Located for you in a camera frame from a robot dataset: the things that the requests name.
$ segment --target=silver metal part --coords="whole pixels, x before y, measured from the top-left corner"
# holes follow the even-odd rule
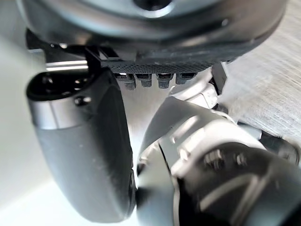
[[[211,109],[217,104],[218,98],[214,85],[209,83],[211,78],[210,70],[200,72],[186,84],[172,87],[169,95]]]
[[[140,160],[148,164],[138,176],[139,224],[179,226],[179,187],[176,179],[170,177],[159,142],[155,141],[146,148]]]
[[[247,125],[247,124],[242,124],[239,125],[240,128],[243,130],[247,131],[250,135],[252,135],[254,138],[260,140],[262,136],[262,130],[255,128],[253,126]]]
[[[159,18],[164,16],[166,18],[172,18],[195,12],[200,8],[208,7],[219,1],[221,0],[190,0],[189,4],[187,4],[187,1],[173,0],[166,7],[155,11],[144,10],[138,7],[133,0],[84,0],[83,2],[93,5],[97,8],[101,8],[103,10],[112,12],[114,14],[120,14],[123,16],[135,18]]]
[[[49,72],[88,69],[86,60],[61,61],[54,63],[46,63],[46,70]]]
[[[179,160],[172,166],[171,173],[177,178],[183,178],[193,163],[210,151],[212,148],[230,142],[237,142],[248,147],[260,148],[264,146],[247,132],[227,120],[215,120],[203,128],[192,133],[178,149],[184,149],[190,153],[187,160]]]

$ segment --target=curved black casing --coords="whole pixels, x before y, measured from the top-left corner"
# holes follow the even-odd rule
[[[28,28],[47,43],[111,48],[117,73],[195,73],[265,41],[287,0],[216,0],[174,17],[135,18],[87,1],[19,0]]]
[[[39,92],[43,76],[31,80],[27,97],[55,181],[86,219],[101,223],[126,219],[135,206],[132,149],[121,92],[111,71],[103,70],[66,97]],[[90,102],[76,105],[78,97],[89,97]]]

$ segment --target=white surface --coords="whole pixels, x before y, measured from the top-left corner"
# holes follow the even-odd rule
[[[67,202],[54,181],[39,186],[35,191],[0,212],[2,226],[102,226],[82,218]],[[122,224],[110,226],[137,225],[136,216]]]

